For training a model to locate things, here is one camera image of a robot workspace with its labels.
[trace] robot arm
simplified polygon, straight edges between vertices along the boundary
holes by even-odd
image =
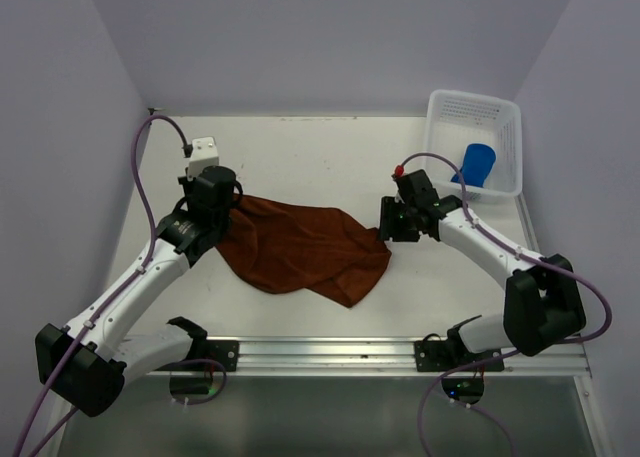
[[[205,348],[206,331],[181,317],[169,321],[158,334],[125,339],[164,289],[220,242],[229,228],[229,212],[242,197],[235,173],[218,166],[213,138],[195,139],[192,147],[186,175],[178,179],[184,197],[160,221],[148,266],[140,265],[151,242],[86,310],[62,329],[48,324],[36,336],[38,371],[44,384],[72,341],[87,329],[52,389],[90,417],[104,412],[124,385],[136,378],[172,362],[203,357],[199,352]],[[95,309],[136,270],[140,274],[92,322]]]
[[[477,316],[449,329],[444,341],[425,339],[423,346],[433,358],[448,367],[474,360],[475,354],[515,347],[533,356],[580,331],[586,323],[575,281],[525,262],[505,252],[474,227],[488,228],[473,211],[464,214],[454,196],[438,197],[424,170],[395,177],[398,195],[383,197],[381,240],[417,242],[426,234],[473,260],[504,290],[505,306],[500,314]],[[572,270],[560,255],[545,258],[500,235],[499,240],[518,249],[519,255]]]

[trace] white plastic basket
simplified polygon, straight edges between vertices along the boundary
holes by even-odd
[[[508,100],[485,95],[436,90],[429,98],[425,151],[447,157],[462,166],[469,144],[491,147],[496,161],[484,187],[468,187],[470,200],[496,202],[522,192],[522,122],[520,108]],[[453,171],[432,158],[424,159],[424,169],[441,190],[457,190],[451,182]]]

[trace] white table surface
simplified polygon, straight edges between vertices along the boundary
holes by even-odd
[[[380,198],[396,191],[390,175],[405,156],[422,149],[424,131],[424,119],[407,117],[177,121],[189,140],[215,136],[221,164],[237,172],[247,194],[338,207],[367,227],[378,225]],[[180,147],[169,125],[153,124],[141,176],[156,222],[182,195],[177,184],[185,167]],[[525,244],[514,199],[472,207],[497,231]],[[147,222],[134,193],[109,281],[147,239]],[[389,247],[393,256],[387,272],[352,309],[307,290],[263,293],[237,278],[212,250],[156,300],[132,333],[151,333],[181,315],[217,336],[414,337],[444,334],[466,318],[502,309],[502,289],[457,251],[426,237],[418,244]]]

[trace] blue cup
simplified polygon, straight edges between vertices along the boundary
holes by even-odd
[[[496,153],[491,147],[484,144],[470,144],[464,153],[460,168],[464,183],[474,187],[483,187],[495,161]],[[453,176],[451,182],[460,182],[458,174]]]

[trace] towel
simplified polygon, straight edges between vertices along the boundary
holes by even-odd
[[[245,195],[217,246],[245,282],[271,294],[309,289],[353,307],[376,285],[391,252],[353,217],[334,208]]]

